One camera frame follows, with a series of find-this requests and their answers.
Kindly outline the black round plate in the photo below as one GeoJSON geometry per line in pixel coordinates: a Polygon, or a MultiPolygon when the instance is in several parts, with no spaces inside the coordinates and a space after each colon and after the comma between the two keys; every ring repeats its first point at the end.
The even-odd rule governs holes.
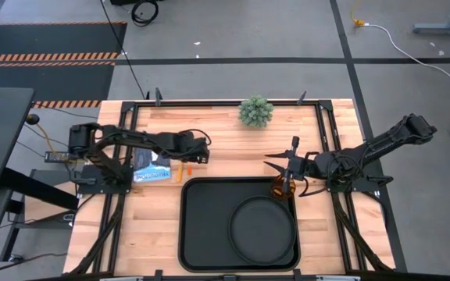
{"type": "Polygon", "coordinates": [[[296,240],[296,225],[286,207],[266,196],[243,200],[232,212],[228,237],[241,259],[257,266],[284,260],[296,240]]]}

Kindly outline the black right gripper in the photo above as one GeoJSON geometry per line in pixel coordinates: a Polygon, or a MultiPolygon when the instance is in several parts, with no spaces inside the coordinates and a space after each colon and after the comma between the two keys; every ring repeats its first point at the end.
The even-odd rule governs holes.
{"type": "Polygon", "coordinates": [[[305,181],[305,189],[302,191],[302,195],[315,195],[317,194],[317,191],[308,193],[309,184],[308,180],[305,178],[305,170],[309,167],[309,160],[307,156],[302,158],[296,155],[298,145],[299,137],[294,136],[292,137],[291,148],[289,150],[278,154],[266,155],[267,158],[287,158],[287,168],[271,162],[265,162],[265,164],[278,171],[279,174],[284,175],[283,192],[285,195],[294,194],[294,191],[291,188],[291,180],[305,181]]]}

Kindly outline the striped-edge black floor mat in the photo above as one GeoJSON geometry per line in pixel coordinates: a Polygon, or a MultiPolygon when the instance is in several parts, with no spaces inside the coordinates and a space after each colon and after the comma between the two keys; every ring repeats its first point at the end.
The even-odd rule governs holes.
{"type": "Polygon", "coordinates": [[[0,24],[0,62],[116,59],[127,23],[0,24]]]}
{"type": "Polygon", "coordinates": [[[97,108],[107,99],[112,62],[4,62],[0,87],[35,90],[36,108],[97,108]]]}

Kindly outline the black power strip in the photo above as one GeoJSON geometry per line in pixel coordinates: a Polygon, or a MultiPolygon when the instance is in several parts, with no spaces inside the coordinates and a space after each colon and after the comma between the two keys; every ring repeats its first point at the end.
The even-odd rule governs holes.
{"type": "Polygon", "coordinates": [[[77,159],[74,158],[70,153],[65,151],[46,151],[45,162],[47,163],[75,163],[77,159]]]}

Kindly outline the black plastic tray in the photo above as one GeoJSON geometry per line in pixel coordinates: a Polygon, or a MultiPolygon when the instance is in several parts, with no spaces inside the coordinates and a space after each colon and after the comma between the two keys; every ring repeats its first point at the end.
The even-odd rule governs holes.
{"type": "Polygon", "coordinates": [[[254,196],[272,197],[272,176],[200,177],[189,180],[181,191],[177,256],[189,272],[283,272],[301,259],[295,201],[279,201],[296,225],[295,245],[282,261],[270,266],[247,263],[231,246],[228,223],[234,209],[254,196]]]}

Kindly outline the black aluminium table frame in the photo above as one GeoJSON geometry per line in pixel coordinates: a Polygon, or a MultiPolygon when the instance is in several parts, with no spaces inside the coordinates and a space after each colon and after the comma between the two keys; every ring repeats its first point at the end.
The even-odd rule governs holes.
{"type": "MultiPolygon", "coordinates": [[[[179,162],[171,162],[172,179],[135,184],[125,197],[114,276],[153,277],[162,270],[162,279],[173,276],[197,279],[216,278],[223,275],[290,276],[293,272],[221,272],[194,273],[187,271],[178,259],[180,227],[180,199],[183,185],[193,177],[218,176],[276,176],[278,173],[263,161],[285,165],[285,159],[267,159],[266,154],[289,149],[292,136],[300,137],[299,154],[306,151],[334,149],[331,125],[326,111],[312,105],[296,105],[295,99],[277,99],[273,120],[264,130],[249,129],[238,120],[240,100],[165,100],[155,107],[155,102],[139,101],[143,105],[137,114],[136,130],[150,133],[177,132],[197,128],[212,139],[210,160],[207,165],[192,164],[192,174],[184,172],[177,181],[179,162]],[[323,114],[327,146],[323,146],[316,118],[323,114]]],[[[359,121],[352,99],[331,99],[335,127],[342,148],[357,146],[363,142],[359,121]]],[[[334,208],[328,192],[312,197],[295,198],[300,229],[301,257],[296,269],[303,275],[345,273],[338,227],[334,208]]],[[[379,203],[359,193],[352,195],[359,230],[381,261],[393,269],[399,269],[390,245],[379,203]]],[[[64,272],[75,269],[89,252],[98,237],[105,205],[105,195],[95,195],[78,212],[73,227],[64,272]]]]}

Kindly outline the blue printed pouch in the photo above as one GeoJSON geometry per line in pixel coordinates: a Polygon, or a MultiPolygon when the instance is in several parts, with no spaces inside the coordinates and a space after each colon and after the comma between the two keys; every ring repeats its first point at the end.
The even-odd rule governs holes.
{"type": "Polygon", "coordinates": [[[135,183],[167,180],[171,178],[171,165],[168,158],[155,152],[143,149],[134,149],[134,178],[135,183]]]}

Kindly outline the green artificial plant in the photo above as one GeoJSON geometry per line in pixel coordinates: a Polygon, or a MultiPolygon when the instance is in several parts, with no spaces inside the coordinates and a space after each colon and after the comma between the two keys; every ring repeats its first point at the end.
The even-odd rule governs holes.
{"type": "Polygon", "coordinates": [[[238,109],[238,119],[250,127],[264,128],[273,116],[273,104],[259,95],[243,100],[238,109]]]}

